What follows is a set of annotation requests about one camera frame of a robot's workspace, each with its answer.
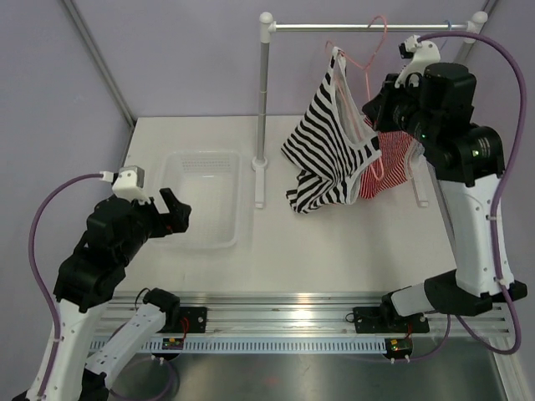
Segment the black white striped tank top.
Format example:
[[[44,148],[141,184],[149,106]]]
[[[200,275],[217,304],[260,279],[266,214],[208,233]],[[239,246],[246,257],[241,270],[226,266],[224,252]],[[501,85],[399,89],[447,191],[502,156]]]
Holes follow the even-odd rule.
[[[298,168],[297,184],[286,191],[293,212],[355,203],[361,175],[381,150],[353,101],[341,48],[332,48],[324,77],[281,151]]]

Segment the pink wire hanger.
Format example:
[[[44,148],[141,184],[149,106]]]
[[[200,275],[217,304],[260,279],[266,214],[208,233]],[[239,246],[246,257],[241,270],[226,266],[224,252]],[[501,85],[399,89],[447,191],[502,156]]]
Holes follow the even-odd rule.
[[[369,23],[368,27],[370,28],[374,22],[376,20],[380,19],[383,23],[383,34],[382,34],[382,37],[381,37],[381,40],[380,40],[380,43],[378,44],[378,46],[376,47],[374,53],[371,55],[368,63],[365,65],[365,66],[362,66],[358,63],[356,63],[353,59],[351,59],[349,56],[347,56],[345,53],[343,53],[343,55],[351,62],[353,63],[356,67],[358,67],[359,69],[361,69],[363,72],[364,72],[364,77],[365,77],[365,83],[366,83],[366,90],[367,90],[367,97],[368,97],[368,100],[371,100],[371,93],[370,93],[370,85],[369,85],[369,70],[371,68],[371,65],[372,63],[374,62],[375,60],[375,56],[377,55],[377,53],[379,52],[381,46],[383,45],[384,41],[386,40],[386,37],[387,37],[387,32],[388,32],[388,23],[387,23],[387,20],[386,18],[383,16],[383,15],[377,15],[375,16]],[[370,169],[371,169],[371,172],[372,172],[372,175],[373,177],[377,180],[377,181],[381,181],[384,179],[384,176],[385,176],[385,169],[384,169],[384,165],[383,165],[383,161],[382,161],[382,158],[379,158],[379,167],[380,167],[380,174],[377,175],[377,171],[375,170],[375,166],[374,165],[371,165],[370,166]]]

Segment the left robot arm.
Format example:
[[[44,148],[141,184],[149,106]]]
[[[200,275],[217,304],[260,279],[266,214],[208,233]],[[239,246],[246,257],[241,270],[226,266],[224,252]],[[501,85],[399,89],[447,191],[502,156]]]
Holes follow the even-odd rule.
[[[154,288],[103,348],[89,352],[98,323],[139,249],[151,238],[184,233],[189,227],[191,207],[169,188],[160,195],[166,213],[152,200],[141,204],[115,195],[94,208],[73,254],[59,267],[53,290],[58,319],[38,374],[19,400],[105,400],[141,346],[158,331],[179,326],[179,297]]]

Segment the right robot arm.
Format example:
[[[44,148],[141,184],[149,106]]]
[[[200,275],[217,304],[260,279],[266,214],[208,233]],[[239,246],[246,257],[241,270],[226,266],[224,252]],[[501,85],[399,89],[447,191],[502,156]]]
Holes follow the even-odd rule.
[[[505,178],[502,141],[472,123],[476,77],[458,63],[433,63],[423,72],[387,74],[363,111],[374,129],[401,130],[424,148],[443,191],[455,236],[455,269],[384,295],[381,325],[400,330],[412,317],[438,312],[475,317],[496,302],[527,296],[527,285],[505,265],[500,206],[493,198]]]

